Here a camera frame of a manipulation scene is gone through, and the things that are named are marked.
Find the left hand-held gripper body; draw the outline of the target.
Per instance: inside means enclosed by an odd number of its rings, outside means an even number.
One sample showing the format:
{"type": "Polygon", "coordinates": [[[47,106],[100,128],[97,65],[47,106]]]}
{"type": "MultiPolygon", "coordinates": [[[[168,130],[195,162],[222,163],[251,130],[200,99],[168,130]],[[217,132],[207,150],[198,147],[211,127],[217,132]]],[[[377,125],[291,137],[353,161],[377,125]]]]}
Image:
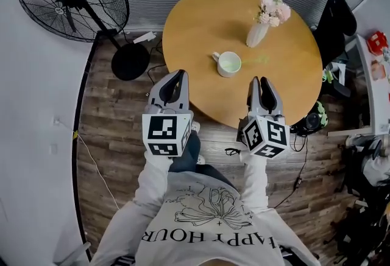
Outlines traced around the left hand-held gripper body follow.
{"type": "Polygon", "coordinates": [[[149,100],[142,114],[143,143],[153,156],[180,157],[191,133],[193,112],[188,101],[149,100]]]}

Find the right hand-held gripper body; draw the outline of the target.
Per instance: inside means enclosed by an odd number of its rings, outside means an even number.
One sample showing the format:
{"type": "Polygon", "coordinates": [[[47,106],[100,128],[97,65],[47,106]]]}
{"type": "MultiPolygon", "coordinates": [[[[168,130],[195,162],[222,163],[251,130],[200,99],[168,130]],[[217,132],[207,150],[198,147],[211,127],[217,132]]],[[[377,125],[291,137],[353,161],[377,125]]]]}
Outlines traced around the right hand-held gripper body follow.
{"type": "Polygon", "coordinates": [[[237,141],[250,155],[274,159],[289,147],[289,126],[272,116],[246,116],[239,120],[237,141]]]}

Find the green artificial flower stem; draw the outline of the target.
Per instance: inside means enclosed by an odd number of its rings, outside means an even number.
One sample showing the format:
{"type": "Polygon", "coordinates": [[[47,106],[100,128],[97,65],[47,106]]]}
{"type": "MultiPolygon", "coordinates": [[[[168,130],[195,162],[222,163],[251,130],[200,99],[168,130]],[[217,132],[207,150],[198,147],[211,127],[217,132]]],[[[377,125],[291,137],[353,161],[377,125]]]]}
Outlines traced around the green artificial flower stem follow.
{"type": "Polygon", "coordinates": [[[246,59],[240,60],[241,65],[252,65],[252,64],[267,64],[269,62],[269,57],[268,56],[260,56],[257,58],[251,58],[251,59],[246,59]]]}

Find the white mug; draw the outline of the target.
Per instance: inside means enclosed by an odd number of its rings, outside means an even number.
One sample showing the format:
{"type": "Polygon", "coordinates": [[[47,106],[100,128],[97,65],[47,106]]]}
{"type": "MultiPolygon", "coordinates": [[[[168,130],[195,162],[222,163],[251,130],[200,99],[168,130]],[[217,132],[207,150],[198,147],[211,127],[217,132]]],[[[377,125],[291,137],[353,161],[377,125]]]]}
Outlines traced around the white mug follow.
{"type": "Polygon", "coordinates": [[[241,59],[234,52],[223,52],[221,54],[213,52],[211,55],[217,63],[217,70],[220,76],[233,77],[241,69],[241,59]]]}

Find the person's right forearm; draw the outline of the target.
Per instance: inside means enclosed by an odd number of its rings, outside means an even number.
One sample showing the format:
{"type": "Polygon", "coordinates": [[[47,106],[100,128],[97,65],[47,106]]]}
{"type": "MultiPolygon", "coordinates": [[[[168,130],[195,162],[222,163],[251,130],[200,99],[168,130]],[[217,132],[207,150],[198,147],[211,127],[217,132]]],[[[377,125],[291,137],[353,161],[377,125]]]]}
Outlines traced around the person's right forearm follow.
{"type": "Polygon", "coordinates": [[[268,185],[267,159],[262,156],[251,155],[248,151],[242,151],[239,158],[244,164],[241,201],[253,213],[258,214],[268,208],[268,196],[266,195],[268,185]]]}

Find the person's left forearm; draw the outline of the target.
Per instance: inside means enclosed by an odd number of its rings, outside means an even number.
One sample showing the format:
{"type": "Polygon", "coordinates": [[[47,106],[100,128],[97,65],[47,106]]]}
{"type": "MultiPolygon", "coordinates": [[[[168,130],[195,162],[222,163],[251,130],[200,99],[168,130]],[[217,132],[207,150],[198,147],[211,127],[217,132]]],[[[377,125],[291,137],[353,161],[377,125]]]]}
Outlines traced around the person's left forearm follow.
{"type": "Polygon", "coordinates": [[[159,208],[168,187],[168,171],[173,163],[167,156],[154,156],[145,151],[146,163],[138,177],[139,187],[133,202],[145,208],[159,208]]]}

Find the person's left leg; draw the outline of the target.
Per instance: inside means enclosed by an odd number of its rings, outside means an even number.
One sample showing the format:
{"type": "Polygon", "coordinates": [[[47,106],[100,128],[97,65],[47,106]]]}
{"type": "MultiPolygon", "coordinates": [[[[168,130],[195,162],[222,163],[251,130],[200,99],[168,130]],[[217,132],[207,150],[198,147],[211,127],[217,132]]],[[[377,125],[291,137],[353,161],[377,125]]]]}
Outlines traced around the person's left leg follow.
{"type": "Polygon", "coordinates": [[[200,171],[197,160],[200,154],[200,139],[196,131],[192,131],[181,157],[173,158],[169,172],[195,172],[200,171]]]}

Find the black round device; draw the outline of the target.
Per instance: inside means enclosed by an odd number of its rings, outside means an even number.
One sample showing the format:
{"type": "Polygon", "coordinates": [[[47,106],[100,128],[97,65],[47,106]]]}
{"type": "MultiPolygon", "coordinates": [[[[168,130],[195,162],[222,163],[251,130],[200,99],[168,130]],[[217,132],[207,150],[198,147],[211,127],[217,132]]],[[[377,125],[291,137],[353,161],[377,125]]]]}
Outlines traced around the black round device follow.
{"type": "Polygon", "coordinates": [[[328,116],[323,104],[317,101],[309,113],[300,121],[290,126],[290,132],[305,137],[318,132],[328,124],[328,116]]]}

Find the white ribbed vase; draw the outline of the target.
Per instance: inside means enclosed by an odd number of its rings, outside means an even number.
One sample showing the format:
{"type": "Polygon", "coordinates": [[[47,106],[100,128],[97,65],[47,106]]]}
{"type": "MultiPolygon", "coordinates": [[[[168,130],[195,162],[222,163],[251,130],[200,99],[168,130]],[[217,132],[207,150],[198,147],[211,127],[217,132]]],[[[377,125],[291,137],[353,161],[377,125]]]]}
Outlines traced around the white ribbed vase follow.
{"type": "Polygon", "coordinates": [[[254,48],[259,45],[262,39],[266,36],[268,29],[268,24],[255,23],[247,35],[246,46],[249,48],[254,48]]]}

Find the pink flower bouquet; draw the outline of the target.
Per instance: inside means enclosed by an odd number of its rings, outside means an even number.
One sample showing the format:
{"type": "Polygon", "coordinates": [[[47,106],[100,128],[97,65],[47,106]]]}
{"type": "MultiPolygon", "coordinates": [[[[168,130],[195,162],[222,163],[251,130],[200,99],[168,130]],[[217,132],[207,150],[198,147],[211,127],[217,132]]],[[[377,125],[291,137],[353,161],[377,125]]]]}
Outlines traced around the pink flower bouquet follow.
{"type": "Polygon", "coordinates": [[[255,21],[259,24],[278,27],[289,20],[291,16],[291,9],[283,0],[260,0],[258,7],[255,21]]]}

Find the black office chair with headrest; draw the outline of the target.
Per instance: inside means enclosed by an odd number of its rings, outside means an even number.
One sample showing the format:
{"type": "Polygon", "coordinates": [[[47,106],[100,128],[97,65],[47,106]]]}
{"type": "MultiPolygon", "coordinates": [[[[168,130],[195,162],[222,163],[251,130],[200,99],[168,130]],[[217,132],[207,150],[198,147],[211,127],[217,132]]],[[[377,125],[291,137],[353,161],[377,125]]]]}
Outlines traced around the black office chair with headrest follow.
{"type": "Polygon", "coordinates": [[[322,86],[320,95],[328,94],[337,98],[349,98],[351,91],[327,76],[327,66],[345,52],[346,37],[351,37],[357,30],[355,16],[346,0],[327,0],[317,28],[313,31],[314,39],[322,60],[322,86]]]}

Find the black swivel chair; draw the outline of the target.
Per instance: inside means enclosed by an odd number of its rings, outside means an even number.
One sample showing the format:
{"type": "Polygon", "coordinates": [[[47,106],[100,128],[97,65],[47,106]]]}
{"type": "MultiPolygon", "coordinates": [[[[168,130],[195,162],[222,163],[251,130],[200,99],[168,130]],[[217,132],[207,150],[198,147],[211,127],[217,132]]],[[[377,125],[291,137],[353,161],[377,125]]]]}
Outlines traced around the black swivel chair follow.
{"type": "Polygon", "coordinates": [[[381,137],[347,137],[342,161],[346,166],[344,183],[350,193],[355,191],[366,197],[380,187],[390,188],[390,153],[386,153],[381,137]]]}

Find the white desk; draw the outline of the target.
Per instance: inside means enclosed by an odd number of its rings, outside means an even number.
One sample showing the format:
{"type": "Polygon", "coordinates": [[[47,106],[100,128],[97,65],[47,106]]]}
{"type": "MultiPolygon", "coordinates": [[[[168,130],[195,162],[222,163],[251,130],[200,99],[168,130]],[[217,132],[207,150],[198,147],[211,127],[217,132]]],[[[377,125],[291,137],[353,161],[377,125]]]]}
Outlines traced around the white desk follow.
{"type": "Polygon", "coordinates": [[[357,48],[363,74],[366,80],[369,101],[370,124],[352,130],[330,131],[328,137],[352,135],[388,135],[390,134],[390,101],[388,97],[388,82],[386,79],[374,80],[371,73],[372,54],[368,50],[366,40],[355,35],[347,43],[346,51],[357,48]]]}

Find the person's torso in printed sweatshirt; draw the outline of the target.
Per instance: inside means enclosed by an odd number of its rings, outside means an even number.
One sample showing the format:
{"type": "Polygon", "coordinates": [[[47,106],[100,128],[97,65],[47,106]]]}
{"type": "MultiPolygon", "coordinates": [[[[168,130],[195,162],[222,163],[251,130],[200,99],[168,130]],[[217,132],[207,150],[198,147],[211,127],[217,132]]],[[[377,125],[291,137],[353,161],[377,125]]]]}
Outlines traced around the person's torso in printed sweatshirt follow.
{"type": "Polygon", "coordinates": [[[168,173],[159,208],[126,204],[112,218],[92,266],[321,266],[273,209],[253,213],[228,185],[196,173],[168,173]]]}

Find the pink gift box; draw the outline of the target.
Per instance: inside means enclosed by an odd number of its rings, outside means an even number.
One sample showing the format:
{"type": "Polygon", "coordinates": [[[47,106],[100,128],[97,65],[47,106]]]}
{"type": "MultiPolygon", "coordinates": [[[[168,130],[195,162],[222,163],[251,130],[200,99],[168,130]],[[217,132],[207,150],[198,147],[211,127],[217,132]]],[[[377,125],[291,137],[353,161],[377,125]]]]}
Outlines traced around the pink gift box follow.
{"type": "Polygon", "coordinates": [[[390,64],[384,60],[372,60],[370,68],[373,80],[388,79],[390,76],[390,64]]]}

